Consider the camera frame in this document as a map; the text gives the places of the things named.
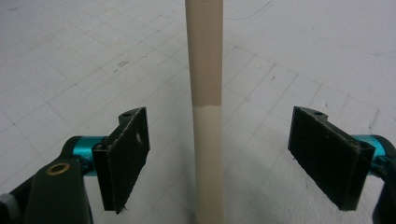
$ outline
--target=white floor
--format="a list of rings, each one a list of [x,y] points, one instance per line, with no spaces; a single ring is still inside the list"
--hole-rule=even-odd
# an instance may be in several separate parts
[[[224,0],[223,166],[227,223],[372,223],[382,181],[341,212],[287,150],[292,107],[396,144],[396,3]],[[0,0],[0,193],[74,135],[107,135],[148,108],[151,151],[127,210],[95,223],[193,223],[183,0]]]

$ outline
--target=turquoise anodized part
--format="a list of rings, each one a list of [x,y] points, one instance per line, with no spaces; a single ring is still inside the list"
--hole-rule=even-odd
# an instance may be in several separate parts
[[[103,136],[83,136],[78,139],[73,150],[74,156],[81,156],[85,161],[89,162],[93,168],[88,172],[87,176],[96,176],[96,169],[93,162],[92,148],[103,140]]]
[[[381,143],[374,138],[372,135],[368,134],[357,134],[357,135],[352,135],[356,140],[368,143],[375,147],[375,152],[373,155],[373,159],[377,156],[385,156],[385,149],[382,147]]]

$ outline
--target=beige wooden dowel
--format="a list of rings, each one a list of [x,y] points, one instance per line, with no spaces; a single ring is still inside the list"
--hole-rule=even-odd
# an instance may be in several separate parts
[[[224,223],[221,165],[222,0],[186,0],[194,123],[196,223]]]

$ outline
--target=vertical rod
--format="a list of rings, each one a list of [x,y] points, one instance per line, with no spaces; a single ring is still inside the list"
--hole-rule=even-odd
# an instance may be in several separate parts
[[[186,0],[196,222],[224,223],[221,164],[222,0]]]

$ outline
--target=screw hole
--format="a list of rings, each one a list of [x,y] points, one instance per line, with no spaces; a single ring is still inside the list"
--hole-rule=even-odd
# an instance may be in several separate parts
[[[66,172],[70,168],[70,164],[66,162],[61,162],[51,166],[47,170],[47,175],[60,175]]]

